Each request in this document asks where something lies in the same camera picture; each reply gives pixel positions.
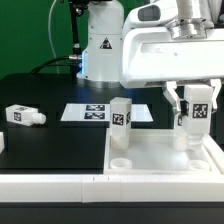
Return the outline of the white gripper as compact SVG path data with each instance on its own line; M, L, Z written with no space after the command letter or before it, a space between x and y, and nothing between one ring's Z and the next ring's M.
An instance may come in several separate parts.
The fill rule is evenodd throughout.
M166 82L163 95L178 124L177 83L224 79L221 7L222 0L151 0L130 11L123 27L121 84L144 88Z

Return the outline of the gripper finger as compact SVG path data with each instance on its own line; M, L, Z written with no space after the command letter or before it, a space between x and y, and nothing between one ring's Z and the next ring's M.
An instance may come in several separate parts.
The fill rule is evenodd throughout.
M212 95L212 107L214 110L218 108L217 105L217 97L219 95L219 92L222 87L222 82L220 79L211 79L210 80L210 85L213 88L213 95Z

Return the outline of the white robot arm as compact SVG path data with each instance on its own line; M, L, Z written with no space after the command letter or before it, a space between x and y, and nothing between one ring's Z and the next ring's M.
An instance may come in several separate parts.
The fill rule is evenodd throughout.
M176 113L177 86L224 81L222 0L151 0L125 14L118 0L88 5L88 45L78 81L103 88L163 87Z

